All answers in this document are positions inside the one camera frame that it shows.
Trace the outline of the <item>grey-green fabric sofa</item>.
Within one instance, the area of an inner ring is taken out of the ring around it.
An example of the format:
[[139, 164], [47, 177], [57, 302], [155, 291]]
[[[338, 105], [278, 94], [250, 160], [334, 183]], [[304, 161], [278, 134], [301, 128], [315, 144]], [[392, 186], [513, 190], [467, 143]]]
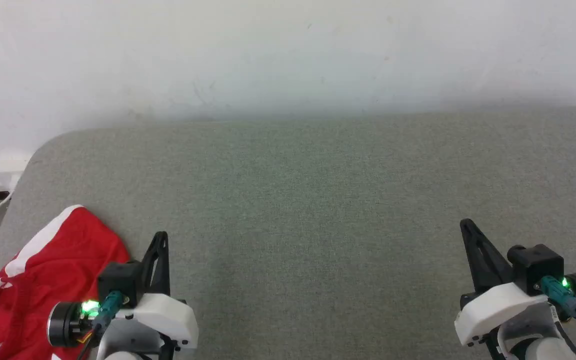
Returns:
[[0, 269], [83, 205], [141, 258], [167, 231], [196, 360], [490, 360], [460, 346], [461, 219], [576, 272], [576, 107], [89, 129], [41, 146]]

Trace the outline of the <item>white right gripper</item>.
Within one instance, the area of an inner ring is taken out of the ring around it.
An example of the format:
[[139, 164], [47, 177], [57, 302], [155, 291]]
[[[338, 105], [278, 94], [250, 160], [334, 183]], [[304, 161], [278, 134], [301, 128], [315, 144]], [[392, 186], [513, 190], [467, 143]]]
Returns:
[[562, 281], [544, 276], [537, 288], [542, 293], [528, 296], [512, 283], [511, 265], [472, 219], [462, 219], [460, 230], [474, 292], [483, 292], [463, 305], [455, 318], [460, 344], [573, 347], [563, 324], [576, 320], [576, 272]]

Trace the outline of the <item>red shorts with white stripe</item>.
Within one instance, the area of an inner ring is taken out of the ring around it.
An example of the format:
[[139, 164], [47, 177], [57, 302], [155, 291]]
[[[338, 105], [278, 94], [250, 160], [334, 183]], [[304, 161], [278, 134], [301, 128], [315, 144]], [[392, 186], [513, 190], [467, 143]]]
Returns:
[[0, 270], [0, 360], [77, 360], [80, 342], [63, 348], [48, 341], [52, 309], [98, 300], [98, 275], [130, 258], [121, 238], [86, 207], [64, 209]]

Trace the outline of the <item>white wall socket box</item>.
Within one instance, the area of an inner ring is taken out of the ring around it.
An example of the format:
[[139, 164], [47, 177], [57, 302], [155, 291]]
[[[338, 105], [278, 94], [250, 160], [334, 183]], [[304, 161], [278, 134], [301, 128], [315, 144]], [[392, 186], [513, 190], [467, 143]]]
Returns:
[[12, 150], [0, 153], [0, 174], [23, 173], [32, 155], [31, 152]]

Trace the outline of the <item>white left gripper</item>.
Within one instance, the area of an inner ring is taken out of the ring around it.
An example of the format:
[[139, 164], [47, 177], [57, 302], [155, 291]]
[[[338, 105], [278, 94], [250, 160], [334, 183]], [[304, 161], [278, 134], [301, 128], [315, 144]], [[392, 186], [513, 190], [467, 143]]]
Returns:
[[102, 303], [60, 301], [46, 322], [53, 347], [94, 347], [99, 352], [180, 352], [195, 350], [199, 327], [192, 308], [170, 296], [169, 235], [157, 231], [142, 258], [144, 296], [132, 309], [119, 309], [109, 321], [95, 321]]

